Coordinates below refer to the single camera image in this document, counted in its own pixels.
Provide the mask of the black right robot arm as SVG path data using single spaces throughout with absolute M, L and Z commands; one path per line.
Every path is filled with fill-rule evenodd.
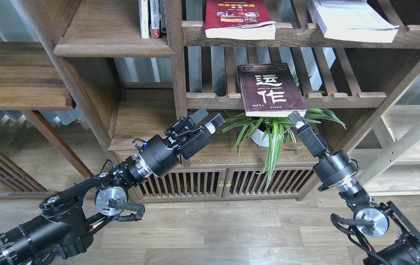
M 323 138 L 299 115 L 293 112 L 288 116 L 297 128 L 297 134 L 311 154 L 319 158 L 313 169 L 321 180 L 319 191 L 336 187 L 339 195 L 353 212 L 351 219 L 331 215 L 332 224 L 346 234 L 368 257 L 365 265 L 420 265 L 420 233 L 391 202 L 376 204 L 355 179 L 358 162 L 348 157 L 344 151 L 331 153 Z M 380 237 L 393 221 L 399 228 L 398 239 L 389 247 L 376 251 L 368 237 Z

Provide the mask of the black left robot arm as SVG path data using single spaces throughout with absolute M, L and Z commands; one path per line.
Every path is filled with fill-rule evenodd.
M 191 158 L 209 145 L 224 119 L 216 114 L 199 126 L 207 115 L 202 107 L 170 126 L 165 138 L 155 135 L 142 145 L 134 140 L 134 156 L 44 199 L 40 215 L 0 234 L 0 265 L 50 264 L 57 255 L 71 258 L 86 252 L 109 222 L 141 220 L 145 207 L 128 202 L 129 189 L 146 183 L 151 174 L 166 176 L 178 164 L 178 156 Z

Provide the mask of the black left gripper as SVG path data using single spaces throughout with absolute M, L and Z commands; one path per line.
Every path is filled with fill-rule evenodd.
M 188 117 L 180 118 L 164 133 L 145 141 L 140 138 L 133 140 L 133 146 L 138 154 L 133 157 L 133 176 L 136 179 L 147 179 L 150 174 L 162 178 L 167 175 L 179 162 L 178 156 L 191 158 L 205 146 L 211 143 L 211 135 L 224 124 L 224 119 L 217 113 L 203 126 L 195 127 L 208 116 L 208 112 L 201 107 Z

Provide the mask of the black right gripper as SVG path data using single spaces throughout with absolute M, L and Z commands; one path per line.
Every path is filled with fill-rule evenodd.
M 358 172 L 356 162 L 351 160 L 342 150 L 334 154 L 331 153 L 324 140 L 297 111 L 289 114 L 288 118 L 297 129 L 298 136 L 310 153 L 319 159 L 319 163 L 313 167 L 321 181 L 319 188 L 331 188 L 333 186 L 353 188 L 357 185 L 358 181 L 354 178 L 354 175 Z

